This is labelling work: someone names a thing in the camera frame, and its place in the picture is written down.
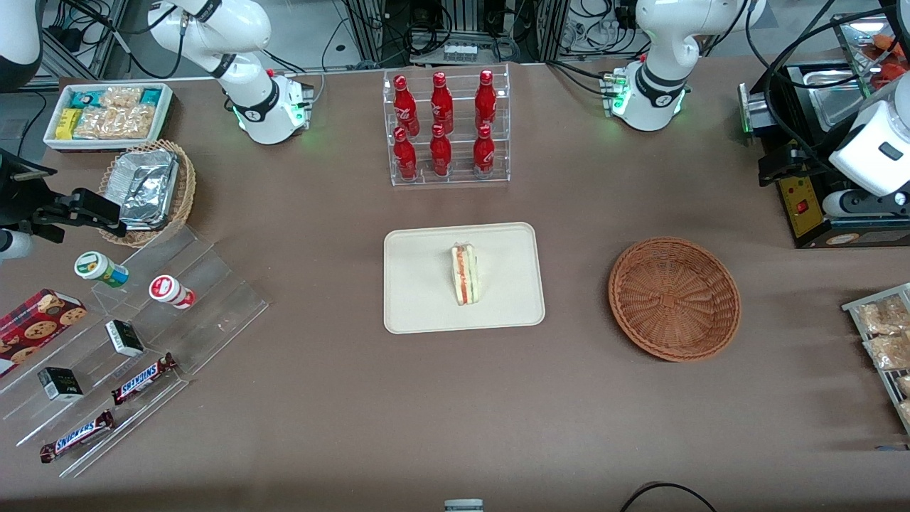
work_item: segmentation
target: yellow panel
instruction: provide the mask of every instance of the yellow panel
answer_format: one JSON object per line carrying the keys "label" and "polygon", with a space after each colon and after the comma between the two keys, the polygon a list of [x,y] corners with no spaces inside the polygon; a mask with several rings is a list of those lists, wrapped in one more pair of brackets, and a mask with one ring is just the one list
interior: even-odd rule
{"label": "yellow panel", "polygon": [[[787,208],[787,217],[790,218],[790,225],[793,226],[797,237],[805,235],[824,221],[822,207],[818,204],[812,181],[808,178],[781,179],[780,191]],[[799,213],[797,205],[803,201],[808,208],[803,213]]]}

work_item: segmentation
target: clear acrylic shelf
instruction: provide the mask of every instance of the clear acrylic shelf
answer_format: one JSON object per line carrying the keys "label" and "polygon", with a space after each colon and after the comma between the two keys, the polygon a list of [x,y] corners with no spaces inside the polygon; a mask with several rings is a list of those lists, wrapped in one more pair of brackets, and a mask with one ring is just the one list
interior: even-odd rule
{"label": "clear acrylic shelf", "polygon": [[[191,376],[268,307],[218,257],[212,244],[202,241],[188,227],[163,231],[124,265],[130,271],[129,281],[120,288],[97,284],[93,294],[101,305],[89,307],[82,322],[39,351],[46,351],[44,358],[34,364],[29,361],[17,368],[16,374],[8,375],[5,388],[0,390],[4,428],[14,433],[17,445],[34,451],[36,464],[40,464],[38,453],[42,445],[55,442],[111,409],[116,423],[112,432],[92,438],[48,465],[60,471],[60,476],[78,476],[88,469],[183,390]],[[192,289],[197,295],[196,303],[178,310],[151,300],[147,286],[161,273],[169,273]],[[105,329],[114,318],[132,323],[146,348],[141,356],[129,358],[114,350]],[[132,400],[114,407],[111,391],[167,352],[173,354],[179,368],[167,372]],[[73,370],[85,396],[73,403],[48,400],[37,378],[45,366]]]}
{"label": "clear acrylic shelf", "polygon": [[[480,72],[489,69],[493,72],[493,88],[496,89],[496,120],[491,126],[491,138],[496,145],[493,153],[493,171],[487,179],[478,179],[474,175],[474,141],[477,139],[477,127],[474,124],[474,95],[480,84]],[[444,71],[446,83],[452,93],[454,105],[454,130],[449,134],[452,146],[452,169],[448,177],[437,176],[432,169],[430,140],[433,116],[430,110],[430,97],[433,94],[433,73]],[[404,75],[408,79],[410,93],[417,101],[417,119],[420,122],[420,133],[410,142],[417,151],[417,173],[414,181],[401,179],[395,163],[393,147],[395,139],[392,131],[398,125],[395,118],[395,88],[392,78]],[[392,185],[490,185],[508,182],[511,178],[511,116],[509,68],[497,66],[465,66],[447,68],[413,67],[386,71],[383,77],[382,106],[385,115],[386,145],[389,147],[389,171]]]}

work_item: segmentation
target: machine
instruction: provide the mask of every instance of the machine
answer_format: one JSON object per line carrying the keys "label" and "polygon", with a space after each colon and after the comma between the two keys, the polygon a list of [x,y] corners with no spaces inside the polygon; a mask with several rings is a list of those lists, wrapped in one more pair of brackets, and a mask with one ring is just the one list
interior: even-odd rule
{"label": "machine", "polygon": [[753,22],[765,0],[638,0],[635,19],[651,39],[643,61],[618,67],[606,77],[613,116],[642,131],[661,129],[679,112],[686,78],[701,48],[695,36],[718,36],[745,28],[743,2],[752,2]]}

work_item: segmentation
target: bread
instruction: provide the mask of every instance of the bread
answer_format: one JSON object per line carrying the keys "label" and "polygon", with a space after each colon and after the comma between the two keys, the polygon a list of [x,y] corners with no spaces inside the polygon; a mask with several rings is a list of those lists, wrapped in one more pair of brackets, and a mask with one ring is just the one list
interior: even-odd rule
{"label": "bread", "polygon": [[480,299],[477,254],[469,243],[452,248],[452,281],[459,306],[473,304]]}

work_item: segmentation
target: coca-cola bottle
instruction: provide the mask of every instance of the coca-cola bottle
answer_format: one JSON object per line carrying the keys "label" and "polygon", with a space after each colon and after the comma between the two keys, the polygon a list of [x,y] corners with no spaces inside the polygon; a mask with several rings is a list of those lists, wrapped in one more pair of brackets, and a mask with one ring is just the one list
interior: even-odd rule
{"label": "coca-cola bottle", "polygon": [[392,132],[395,136],[395,146],[392,150],[395,153],[395,163],[398,164],[401,179],[413,181],[417,179],[417,152],[414,151],[414,145],[408,140],[408,132],[404,127],[395,127]]}
{"label": "coca-cola bottle", "polygon": [[474,175],[487,179],[493,172],[493,151],[496,146],[490,139],[490,125],[480,125],[474,141]]}
{"label": "coca-cola bottle", "polygon": [[408,137],[417,137],[420,133],[420,122],[417,120],[417,102],[408,90],[408,79],[402,75],[394,78],[395,84],[395,118],[399,126],[408,131]]}
{"label": "coca-cola bottle", "polygon": [[477,129],[481,125],[493,125],[496,120],[496,91],[493,90],[493,72],[484,69],[480,72],[480,87],[474,97],[474,123]]}
{"label": "coca-cola bottle", "polygon": [[433,96],[430,98],[433,109],[433,122],[441,124],[446,133],[455,129],[455,112],[452,107],[452,93],[446,86],[446,74],[433,73]]}
{"label": "coca-cola bottle", "polygon": [[430,141],[430,153],[433,156],[433,172],[445,178],[449,176],[452,163],[452,145],[446,137],[445,128],[437,123],[433,125],[433,140]]}

